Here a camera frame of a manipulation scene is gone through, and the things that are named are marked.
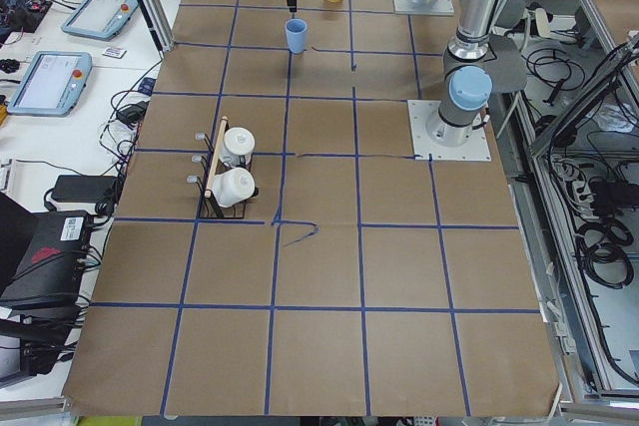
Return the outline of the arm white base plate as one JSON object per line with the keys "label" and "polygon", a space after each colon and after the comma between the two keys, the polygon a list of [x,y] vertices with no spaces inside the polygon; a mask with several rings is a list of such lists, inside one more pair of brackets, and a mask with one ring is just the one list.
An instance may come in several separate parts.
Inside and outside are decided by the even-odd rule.
{"label": "arm white base plate", "polygon": [[422,161],[490,162],[485,129],[477,114],[466,127],[453,127],[439,116],[439,101],[409,100],[413,155]]}
{"label": "arm white base plate", "polygon": [[395,14],[448,17],[454,14],[452,0],[393,0],[393,5]]}

